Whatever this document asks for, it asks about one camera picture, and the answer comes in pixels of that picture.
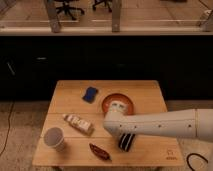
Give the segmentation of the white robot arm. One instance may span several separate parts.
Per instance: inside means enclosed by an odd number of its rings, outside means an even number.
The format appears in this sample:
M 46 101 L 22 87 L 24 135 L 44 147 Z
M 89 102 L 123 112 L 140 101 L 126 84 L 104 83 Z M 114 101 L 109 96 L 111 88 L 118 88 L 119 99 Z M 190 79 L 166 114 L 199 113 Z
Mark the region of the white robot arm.
M 112 101 L 104 117 L 104 129 L 113 136 L 132 133 L 213 142 L 213 109 L 128 115 L 129 108 L 124 102 Z

